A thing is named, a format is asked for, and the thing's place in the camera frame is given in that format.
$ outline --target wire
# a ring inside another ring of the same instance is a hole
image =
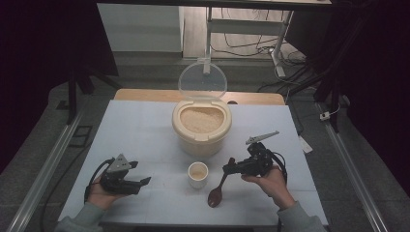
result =
[[[279,154],[279,153],[277,153],[277,152],[272,152],[272,153],[275,154],[275,155],[280,156],[280,157],[282,158],[282,160],[283,160],[283,166],[286,166],[286,160],[284,159],[283,155],[281,155],[281,154]]]
[[[257,12],[257,16],[253,20],[259,19],[261,10],[253,10],[253,12]]]
[[[306,60],[298,60],[298,59],[291,60],[291,59],[289,58],[289,56],[290,56],[291,54],[294,54],[294,53],[296,53],[296,52],[300,52],[300,51],[298,51],[298,50],[297,50],[297,51],[292,51],[292,52],[290,52],[290,53],[287,55],[287,58],[284,58],[282,51],[280,51],[279,54],[280,54],[281,58],[279,57],[279,60],[280,60],[283,64],[285,64],[285,65],[287,65],[287,66],[290,66],[290,67],[305,64],[305,63],[306,63]]]
[[[216,50],[216,49],[214,49],[213,47],[212,47],[212,45],[211,45],[211,48],[215,51],[215,52],[222,52],[222,53],[228,53],[228,54],[231,54],[231,55],[237,55],[237,56],[255,56],[255,55],[258,55],[258,54],[261,54],[264,50],[266,50],[266,49],[268,49],[268,48],[270,48],[270,47],[261,47],[260,49],[259,49],[259,51],[257,51],[256,53],[252,53],[252,54],[238,54],[238,53],[234,53],[234,52],[230,52],[230,51],[226,51],[226,50]]]
[[[91,186],[93,185],[94,180],[96,179],[97,174],[99,173],[100,169],[103,168],[104,165],[106,164],[111,164],[115,161],[115,158],[112,159],[107,159],[106,161],[104,161],[102,164],[100,164],[99,167],[97,167],[97,170],[94,172],[93,176],[90,179],[90,182],[88,183],[88,186],[85,188],[85,192],[84,192],[84,203],[87,201],[88,196],[90,195],[90,190],[91,190]]]
[[[277,69],[275,69],[274,73],[275,73],[275,76],[277,77],[277,79],[280,80],[280,81],[282,81],[282,82],[285,82],[285,83],[288,83],[288,84],[301,85],[301,84],[298,83],[298,82],[293,82],[293,81],[287,81],[287,80],[284,80],[284,79],[280,79],[280,77],[278,76]]]
[[[57,183],[55,184],[55,186],[53,187],[53,189],[51,190],[50,194],[48,195],[46,201],[44,202],[43,208],[42,208],[42,212],[40,214],[40,231],[44,232],[44,214],[45,214],[45,209],[46,206],[48,204],[48,201],[51,199],[52,194],[54,193],[54,191],[57,189],[57,187],[60,185],[61,181],[63,180],[64,176],[67,174],[67,172],[70,170],[70,168],[73,166],[73,164],[75,163],[75,161],[82,155],[82,153],[87,150],[88,147],[90,147],[92,144],[92,142],[88,143],[84,148],[81,149],[81,151],[74,157],[74,159],[72,160],[72,162],[69,164],[69,166],[66,168],[66,170],[64,171],[63,175],[61,175],[61,177],[58,179]]]
[[[288,78],[294,77],[295,75],[297,75],[301,70],[305,69],[306,67],[307,67],[307,66],[301,67],[301,68],[298,69],[295,73],[293,73],[292,75],[290,75]],[[256,93],[259,93],[263,88],[271,87],[271,86],[274,86],[274,85],[277,85],[277,84],[280,84],[280,82],[275,82],[275,83],[272,83],[272,84],[262,85],[261,87],[259,87],[259,88],[257,89]]]
[[[284,104],[286,104],[287,102],[287,98],[289,97],[289,92],[290,92],[290,88],[287,87],[287,94],[286,94],[286,98],[284,99]]]
[[[226,9],[226,12],[228,13],[229,18],[232,18],[231,15],[229,14],[229,9],[228,9],[228,8]],[[224,18],[224,16],[223,16],[223,8],[220,8],[220,14],[221,14],[221,17]],[[268,10],[268,13],[266,14],[266,20],[268,19],[268,15],[269,15],[269,10]],[[276,41],[276,40],[278,39],[278,38],[275,38],[275,39],[271,39],[271,40],[268,40],[268,41],[261,42],[262,36],[260,36],[260,37],[259,37],[259,41],[258,41],[257,43],[248,43],[248,44],[241,44],[241,45],[231,45],[231,44],[229,44],[229,42],[228,42],[228,39],[227,39],[227,37],[226,37],[226,33],[223,33],[223,36],[225,37],[226,45],[228,45],[229,47],[243,47],[243,46],[256,45],[256,49],[258,49],[259,44],[268,43],[268,42],[273,42],[273,41]]]
[[[337,108],[337,110],[336,110],[336,111],[334,111],[334,112],[332,112],[332,113],[330,113],[329,115],[336,114],[339,110],[340,110],[340,103],[338,104],[338,108]]]
[[[295,81],[297,81],[298,79],[300,79],[300,78],[302,77],[302,75],[304,75],[304,74],[305,74],[306,72],[308,72],[309,70],[311,70],[311,67],[309,67],[309,66],[303,66],[303,71],[302,71],[302,72],[298,73],[298,74],[295,75],[295,76],[289,77],[289,79],[291,79],[293,82],[295,82]],[[308,76],[308,77],[306,78],[306,80],[311,79],[313,76],[314,76],[314,72],[313,72],[310,76]],[[277,92],[279,92],[279,91],[280,91],[282,88],[284,88],[284,87],[288,87],[288,85],[289,85],[289,84],[284,84],[282,87],[280,87],[280,88],[277,89]]]

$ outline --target table surface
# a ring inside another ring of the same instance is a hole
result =
[[[173,96],[179,92],[121,90],[117,93],[103,116],[60,219],[74,217],[79,212],[83,191],[97,166],[104,160],[124,154],[129,161],[139,162],[135,169],[130,170],[126,180],[139,181],[148,176],[152,179],[138,195],[116,201],[103,217],[103,222],[184,226],[275,225],[278,207],[260,187],[242,181],[239,174],[228,176],[223,186],[223,200],[217,208],[207,205],[207,197],[210,190],[219,184],[222,166],[230,157],[237,161],[249,157],[248,146],[245,145],[249,136],[279,131],[279,135],[265,139],[264,145],[285,157],[288,188],[294,197],[308,214],[318,215],[323,224],[328,224],[286,105],[255,103],[259,98],[264,102],[265,94],[234,94],[253,96],[253,104],[229,105],[232,128],[224,138],[221,151],[203,160],[210,174],[207,185],[198,190],[189,185],[187,173],[189,165],[197,159],[180,149],[178,136],[171,125],[176,104],[169,102],[171,98],[166,98],[168,102],[157,101],[158,93]],[[124,96],[139,101],[128,101]]]

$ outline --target aluminum rail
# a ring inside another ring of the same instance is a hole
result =
[[[69,145],[70,139],[72,138],[75,129],[79,121],[81,120],[85,109],[87,108],[87,104],[88,98],[85,98],[84,104],[76,114],[72,123],[70,125],[66,125],[63,128],[63,131],[61,132],[60,136],[57,139],[57,142],[48,155],[48,158],[45,161],[42,170],[40,170],[40,173],[34,181],[34,184],[29,189],[23,202],[20,205],[20,208],[15,214],[15,218],[12,220],[12,223],[7,229],[8,232],[25,230],[31,216],[36,210],[36,207],[45,192],[45,189],[55,169],[57,168],[58,163],[60,162],[60,159],[63,157],[63,154],[66,151],[67,146]]]
[[[316,104],[316,108],[319,112],[322,112],[318,103]],[[371,226],[373,227],[373,230],[377,232],[389,231],[382,215],[380,214],[379,209],[377,208],[373,200],[373,197],[368,192],[366,184],[364,183],[354,161],[351,159],[350,154],[347,151],[342,138],[340,137],[340,134],[336,133],[328,122],[326,123],[326,131],[332,139],[332,142],[340,157],[341,163],[346,170],[347,176],[349,177],[350,182],[352,183],[352,186],[356,191],[356,195],[364,205],[366,215]]]

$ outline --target hand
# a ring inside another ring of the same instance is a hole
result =
[[[242,179],[246,182],[259,185],[268,196],[274,198],[275,204],[277,204],[281,210],[290,208],[295,204],[293,196],[286,187],[283,175],[276,165],[263,177],[242,175]]]
[[[111,194],[106,192],[100,185],[101,176],[98,177],[91,186],[90,195],[88,196],[88,202],[102,208],[103,210],[108,210],[112,203],[126,195],[124,194]]]

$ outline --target black curtain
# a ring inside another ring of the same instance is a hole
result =
[[[71,71],[86,65],[118,73],[93,1],[2,1],[0,30],[3,171],[41,117],[49,91]]]
[[[341,79],[348,116],[408,195],[409,22],[405,1],[379,1],[343,61]]]
[[[366,0],[331,0],[337,10],[326,12],[294,12],[286,33],[286,41],[304,53],[317,73],[326,70],[348,36],[360,6]]]

